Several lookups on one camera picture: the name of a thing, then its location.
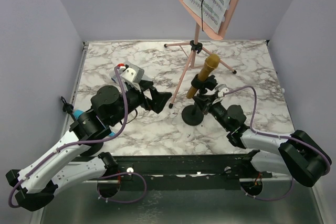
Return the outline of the black desktop mic stand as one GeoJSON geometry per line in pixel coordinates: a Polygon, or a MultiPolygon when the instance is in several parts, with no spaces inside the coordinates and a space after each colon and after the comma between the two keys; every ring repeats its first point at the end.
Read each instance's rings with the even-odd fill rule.
{"type": "Polygon", "coordinates": [[[217,81],[214,75],[210,75],[206,81],[203,83],[202,87],[197,91],[197,93],[192,97],[194,100],[193,105],[186,106],[181,115],[183,121],[190,126],[197,126],[201,124],[204,118],[204,114],[201,111],[203,101],[200,95],[207,93],[207,91],[212,91],[217,86],[217,81]]]}

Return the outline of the gold microphone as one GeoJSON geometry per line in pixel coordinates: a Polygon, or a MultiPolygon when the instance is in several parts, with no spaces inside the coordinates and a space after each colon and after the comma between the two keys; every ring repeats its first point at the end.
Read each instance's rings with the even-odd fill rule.
{"type": "Polygon", "coordinates": [[[210,54],[204,62],[201,71],[193,78],[191,87],[189,88],[186,98],[191,99],[195,93],[202,87],[206,79],[218,67],[220,58],[216,54],[210,54]]]}

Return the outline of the blue microphone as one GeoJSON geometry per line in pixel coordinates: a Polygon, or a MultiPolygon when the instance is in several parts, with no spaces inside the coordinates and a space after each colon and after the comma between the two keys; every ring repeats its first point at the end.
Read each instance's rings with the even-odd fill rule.
{"type": "MultiPolygon", "coordinates": [[[[77,120],[81,115],[83,114],[83,111],[82,110],[74,110],[73,111],[73,115],[75,117],[75,119],[77,120]]],[[[109,136],[114,136],[115,133],[112,131],[109,136]]]]}

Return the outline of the black round-base mic stand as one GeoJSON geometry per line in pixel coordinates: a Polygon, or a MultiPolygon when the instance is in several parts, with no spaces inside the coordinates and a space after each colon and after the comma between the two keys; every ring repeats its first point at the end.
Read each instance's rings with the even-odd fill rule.
{"type": "MultiPolygon", "coordinates": [[[[74,115],[73,115],[73,105],[68,103],[66,101],[66,99],[61,96],[60,97],[62,103],[63,103],[63,107],[62,107],[62,110],[66,113],[68,113],[71,118],[73,119],[73,121],[76,121],[74,115]]],[[[95,154],[96,152],[98,152],[99,150],[101,150],[101,148],[103,147],[103,143],[97,143],[97,144],[92,144],[92,146],[86,151],[86,152],[83,152],[82,154],[80,154],[81,157],[89,157],[89,156],[92,156],[93,154],[95,154]]]]}

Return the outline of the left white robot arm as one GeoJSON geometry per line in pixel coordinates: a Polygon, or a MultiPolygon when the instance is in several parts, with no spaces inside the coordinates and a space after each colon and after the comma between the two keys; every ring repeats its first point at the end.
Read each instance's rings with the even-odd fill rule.
{"type": "Polygon", "coordinates": [[[142,107],[159,114],[171,96],[170,92],[159,92],[151,81],[141,81],[138,89],[126,83],[120,89],[112,85],[101,87],[91,98],[90,109],[74,117],[69,130],[52,148],[26,168],[6,173],[13,188],[9,206],[36,211],[77,183],[117,176],[118,163],[109,152],[102,152],[75,169],[67,165],[79,155],[97,153],[104,142],[119,136],[130,112],[142,107]]]}

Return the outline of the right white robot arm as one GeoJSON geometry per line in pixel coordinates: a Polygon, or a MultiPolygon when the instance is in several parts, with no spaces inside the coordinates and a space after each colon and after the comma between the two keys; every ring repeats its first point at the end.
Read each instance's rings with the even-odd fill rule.
{"type": "Polygon", "coordinates": [[[193,99],[201,112],[211,114],[224,128],[231,145],[257,150],[252,159],[241,165],[246,177],[255,177],[259,172],[283,173],[312,187],[321,176],[329,173],[331,158],[305,131],[295,130],[285,135],[257,131],[252,125],[246,125],[240,105],[225,108],[217,92],[199,94],[193,99]]]}

